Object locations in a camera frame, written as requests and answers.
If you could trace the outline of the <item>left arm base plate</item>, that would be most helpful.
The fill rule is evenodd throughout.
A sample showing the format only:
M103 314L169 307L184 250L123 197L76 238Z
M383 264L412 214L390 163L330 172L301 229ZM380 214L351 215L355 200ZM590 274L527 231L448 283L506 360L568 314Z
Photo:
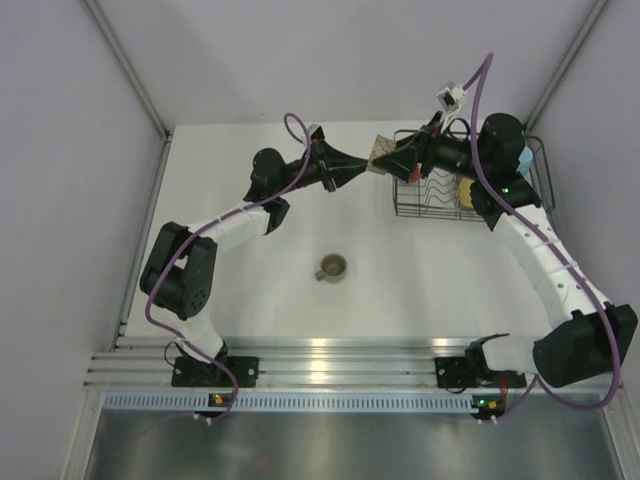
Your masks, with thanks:
M256 386L259 363L260 359L255 356L231 356L226 359L226 367L234 375L240 388ZM180 388L205 388L232 387L233 383L219 367L180 356L174 362L171 385Z

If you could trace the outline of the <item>light blue ceramic mug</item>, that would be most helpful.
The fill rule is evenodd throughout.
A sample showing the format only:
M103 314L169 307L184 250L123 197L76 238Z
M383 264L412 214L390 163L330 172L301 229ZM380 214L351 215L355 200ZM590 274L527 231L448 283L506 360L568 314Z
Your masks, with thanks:
M517 167L517 172L521 175L526 175L530 171L534 162L534 154L528 146L523 148L518 161L519 165Z

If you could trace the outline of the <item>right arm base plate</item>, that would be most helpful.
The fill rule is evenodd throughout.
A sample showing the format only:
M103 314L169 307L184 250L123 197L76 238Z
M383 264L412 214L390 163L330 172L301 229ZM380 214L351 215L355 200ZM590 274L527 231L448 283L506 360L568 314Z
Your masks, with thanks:
M527 386L524 374L510 370L483 370L466 357L436 357L434 364L438 387L452 392L470 388L518 389Z

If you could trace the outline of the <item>small orange cup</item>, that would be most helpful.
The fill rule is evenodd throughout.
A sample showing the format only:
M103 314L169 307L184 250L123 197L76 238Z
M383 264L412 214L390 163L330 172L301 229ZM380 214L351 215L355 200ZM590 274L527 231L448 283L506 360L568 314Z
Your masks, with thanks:
M421 167L419 164L417 164L411 172L409 183L412 184L417 182L420 179L420 176L421 176Z

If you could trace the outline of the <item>fluted beige small cup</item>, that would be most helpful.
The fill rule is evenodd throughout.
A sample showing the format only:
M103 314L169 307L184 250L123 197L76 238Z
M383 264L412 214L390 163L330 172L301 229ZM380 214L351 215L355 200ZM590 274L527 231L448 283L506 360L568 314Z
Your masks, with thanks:
M392 151L395 150L395 148L396 148L396 143L393 139L390 139L378 134L374 140L374 143L369 155L366 171L384 176L386 174L386 171L383 168L378 167L375 164L375 161L378 158L391 153Z

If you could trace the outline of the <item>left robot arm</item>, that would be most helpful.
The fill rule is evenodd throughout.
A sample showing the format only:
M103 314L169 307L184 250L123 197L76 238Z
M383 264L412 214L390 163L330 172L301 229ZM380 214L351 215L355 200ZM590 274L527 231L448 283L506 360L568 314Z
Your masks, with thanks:
M192 225L168 222L161 227L139 282L148 296L145 315L196 359L193 373L204 384L218 385L228 372L222 357L226 344L206 313L217 257L275 231L290 208L284 193L316 183L333 192L367 167L366 159L323 140L312 141L310 150L291 163L277 150L265 148L254 156L250 188L232 211Z

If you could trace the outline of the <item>yellow ceramic mug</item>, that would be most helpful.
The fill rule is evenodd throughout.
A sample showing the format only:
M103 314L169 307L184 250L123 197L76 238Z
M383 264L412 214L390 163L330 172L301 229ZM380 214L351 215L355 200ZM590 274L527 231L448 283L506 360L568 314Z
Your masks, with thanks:
M457 187L457 199L459 201L460 207L465 209L473 208L472 201L472 186L475 181L471 178L460 177L458 181Z

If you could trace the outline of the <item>grey wire dish rack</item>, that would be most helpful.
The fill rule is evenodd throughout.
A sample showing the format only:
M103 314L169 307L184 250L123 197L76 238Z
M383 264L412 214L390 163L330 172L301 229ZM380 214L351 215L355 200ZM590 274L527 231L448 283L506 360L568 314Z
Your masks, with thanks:
M530 171L524 175L541 199L548 215L556 208L555 194L547 160L544 141L534 135L525 137L526 145L534 154ZM407 184L395 179L393 184L393 204L399 217L429 218L482 222L483 219L472 209L461 208L457 199L460 175L434 169L427 178Z

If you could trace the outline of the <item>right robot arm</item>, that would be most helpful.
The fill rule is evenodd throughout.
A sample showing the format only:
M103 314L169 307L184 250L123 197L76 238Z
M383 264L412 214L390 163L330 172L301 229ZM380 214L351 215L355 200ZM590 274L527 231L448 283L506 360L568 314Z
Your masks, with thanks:
M541 199L521 171L520 121L490 115L477 136L454 137L439 115L371 159L373 168L411 183L432 170L471 179L472 207L510 250L542 302L549 332L540 338L496 334L467 348L467 372L487 386L504 371L537 375L561 388L605 373L619 375L638 318L583 275L563 246Z

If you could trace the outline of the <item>grey-brown stoneware cup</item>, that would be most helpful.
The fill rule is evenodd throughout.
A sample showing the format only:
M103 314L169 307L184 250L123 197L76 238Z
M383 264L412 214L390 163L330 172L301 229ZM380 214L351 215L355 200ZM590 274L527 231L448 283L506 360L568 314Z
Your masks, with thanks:
M319 269L315 272L317 281L337 283L344 279L348 268L347 260L344 256L331 253L322 258Z

